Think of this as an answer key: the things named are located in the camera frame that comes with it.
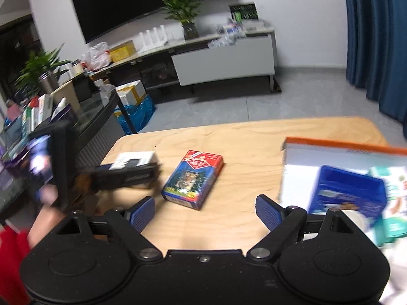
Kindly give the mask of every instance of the screw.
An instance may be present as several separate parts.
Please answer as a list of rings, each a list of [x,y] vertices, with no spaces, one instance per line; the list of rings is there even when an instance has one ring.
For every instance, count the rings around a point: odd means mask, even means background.
[[[200,261],[201,263],[207,263],[209,260],[210,260],[210,257],[209,257],[209,256],[201,256],[201,257],[199,258],[199,261]]]
[[[145,248],[140,251],[140,256],[143,259],[154,259],[160,255],[160,251],[155,248]]]
[[[264,259],[270,255],[270,251],[264,248],[255,248],[250,251],[250,254],[256,259]]]

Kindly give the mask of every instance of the barcode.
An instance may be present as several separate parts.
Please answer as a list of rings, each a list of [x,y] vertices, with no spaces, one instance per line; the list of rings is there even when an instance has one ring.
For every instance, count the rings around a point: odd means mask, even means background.
[[[185,207],[192,208],[191,203],[189,203],[188,201],[182,201],[182,200],[179,200],[179,199],[175,199],[174,197],[170,197],[170,196],[166,196],[166,199],[168,201],[170,201],[170,202],[177,203],[177,204],[180,204],[180,205],[184,205]]]

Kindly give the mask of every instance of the wood grain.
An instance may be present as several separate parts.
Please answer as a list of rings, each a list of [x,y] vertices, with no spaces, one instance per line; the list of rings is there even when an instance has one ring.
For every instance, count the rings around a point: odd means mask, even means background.
[[[254,212],[259,194],[277,199],[282,173],[281,144],[287,136],[387,145],[377,127],[360,117],[252,121],[125,136],[103,160],[125,151],[156,151],[162,174],[153,190],[117,189],[100,194],[99,210],[128,208],[155,199],[156,215],[142,232],[165,255],[168,249],[242,249],[267,233]],[[164,201],[159,191],[188,149],[223,155],[225,167],[201,211]]]

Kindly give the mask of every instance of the red sleeve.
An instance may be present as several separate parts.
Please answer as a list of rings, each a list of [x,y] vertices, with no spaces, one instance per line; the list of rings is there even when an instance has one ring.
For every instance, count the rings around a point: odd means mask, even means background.
[[[30,252],[27,232],[17,234],[6,226],[0,233],[0,297],[9,305],[30,302],[20,278],[20,264]]]

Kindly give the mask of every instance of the blue gripper pad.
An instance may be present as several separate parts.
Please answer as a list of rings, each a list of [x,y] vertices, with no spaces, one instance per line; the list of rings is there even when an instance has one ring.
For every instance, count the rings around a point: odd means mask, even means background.
[[[259,195],[256,198],[256,214],[263,224],[272,231],[282,222],[282,213],[268,203],[263,196],[264,195]]]
[[[139,232],[148,225],[155,215],[155,202],[152,197],[133,211],[130,215],[130,224]]]

